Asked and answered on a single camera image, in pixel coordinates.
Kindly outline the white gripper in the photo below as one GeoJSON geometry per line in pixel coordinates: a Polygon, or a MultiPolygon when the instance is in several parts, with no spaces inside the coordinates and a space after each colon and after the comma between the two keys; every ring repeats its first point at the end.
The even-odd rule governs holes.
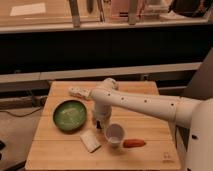
{"type": "Polygon", "coordinates": [[[95,103],[92,110],[92,122],[96,128],[96,122],[101,124],[101,130],[104,131],[110,122],[112,107],[110,105],[103,105],[101,103],[95,103]]]}

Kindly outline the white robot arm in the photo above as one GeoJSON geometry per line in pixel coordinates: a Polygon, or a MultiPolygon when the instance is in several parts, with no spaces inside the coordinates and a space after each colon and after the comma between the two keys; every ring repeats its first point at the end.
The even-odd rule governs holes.
{"type": "Polygon", "coordinates": [[[91,90],[95,111],[117,106],[190,130],[184,171],[213,171],[213,98],[197,100],[180,96],[135,94],[118,90],[114,79],[105,79],[91,90]]]}

